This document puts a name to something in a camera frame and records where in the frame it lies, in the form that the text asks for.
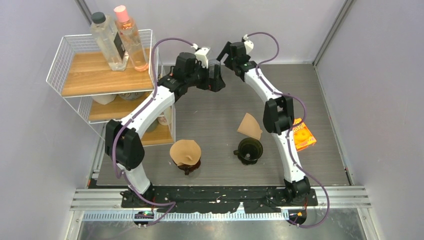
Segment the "brown plastic coffee dripper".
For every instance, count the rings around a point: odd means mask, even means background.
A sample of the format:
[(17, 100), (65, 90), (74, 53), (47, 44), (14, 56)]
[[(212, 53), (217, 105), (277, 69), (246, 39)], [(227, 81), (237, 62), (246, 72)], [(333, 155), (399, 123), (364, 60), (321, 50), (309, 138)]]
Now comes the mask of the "brown plastic coffee dripper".
[(180, 170), (184, 172), (185, 176), (188, 176), (193, 171), (197, 170), (201, 165), (201, 160), (199, 159), (195, 164), (184, 164), (184, 163), (174, 163)]

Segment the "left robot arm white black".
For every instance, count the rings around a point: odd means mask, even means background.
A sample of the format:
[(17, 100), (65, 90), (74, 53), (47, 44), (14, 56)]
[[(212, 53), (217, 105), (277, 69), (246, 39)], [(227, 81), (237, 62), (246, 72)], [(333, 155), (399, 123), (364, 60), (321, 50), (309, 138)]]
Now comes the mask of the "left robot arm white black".
[(105, 128), (105, 154), (114, 162), (117, 172), (128, 180), (134, 200), (141, 207), (153, 202), (148, 190), (151, 181), (142, 165), (145, 150), (142, 137), (148, 127), (191, 87), (218, 92), (225, 87), (221, 75), (221, 62), (216, 59), (198, 60), (190, 52), (180, 53), (169, 72), (160, 78), (155, 90), (135, 110), (122, 120), (110, 120)]

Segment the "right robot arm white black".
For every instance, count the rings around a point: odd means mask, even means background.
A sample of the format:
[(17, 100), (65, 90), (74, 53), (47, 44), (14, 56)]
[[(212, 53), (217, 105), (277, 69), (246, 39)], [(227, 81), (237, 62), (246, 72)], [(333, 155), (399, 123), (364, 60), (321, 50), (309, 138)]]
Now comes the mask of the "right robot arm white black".
[(283, 164), (284, 199), (291, 205), (299, 205), (311, 191), (308, 177), (302, 171), (302, 165), (295, 145), (293, 133), (295, 115), (294, 99), (289, 94), (278, 91), (251, 60), (248, 49), (252, 47), (248, 40), (227, 42), (217, 60), (232, 70), (243, 82), (249, 85), (264, 102), (263, 126), (274, 138)]

